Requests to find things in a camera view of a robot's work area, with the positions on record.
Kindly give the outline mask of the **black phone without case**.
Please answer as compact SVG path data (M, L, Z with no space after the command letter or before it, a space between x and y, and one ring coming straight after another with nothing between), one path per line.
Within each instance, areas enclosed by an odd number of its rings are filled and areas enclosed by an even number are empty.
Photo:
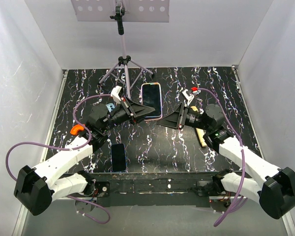
M114 144L111 146L112 171L126 171L126 156L124 144Z

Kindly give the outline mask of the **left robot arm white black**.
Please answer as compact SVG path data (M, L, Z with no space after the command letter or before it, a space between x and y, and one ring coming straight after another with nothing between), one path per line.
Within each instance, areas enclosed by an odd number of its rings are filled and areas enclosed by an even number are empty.
M112 112L104 104L94 105L86 123L72 128L75 139L66 148L34 167L26 165L19 171L14 196L34 216L43 213L53 201L70 194L91 196L95 179L90 174L85 171L69 177L63 174L100 149L108 139L108 130L126 121L139 123L154 110L127 97L122 97Z

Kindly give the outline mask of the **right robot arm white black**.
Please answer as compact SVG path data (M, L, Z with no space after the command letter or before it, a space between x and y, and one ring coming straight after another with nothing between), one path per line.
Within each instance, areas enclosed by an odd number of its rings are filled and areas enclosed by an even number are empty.
M270 217L280 219L295 207L295 171L289 167L281 169L260 158L227 129L225 122L223 110L217 104L208 105L202 114L180 104L157 124L172 129L190 126L205 130L203 139L207 146L243 171L238 175L223 170L214 175L213 191L221 196L238 192L258 203Z

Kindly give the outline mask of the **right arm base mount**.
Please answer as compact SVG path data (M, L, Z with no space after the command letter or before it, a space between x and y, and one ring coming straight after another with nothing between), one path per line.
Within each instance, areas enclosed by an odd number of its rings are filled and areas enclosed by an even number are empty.
M228 191L212 180L198 180L192 186L188 187L187 191L199 197L221 197L222 199L227 199L236 195L237 188Z

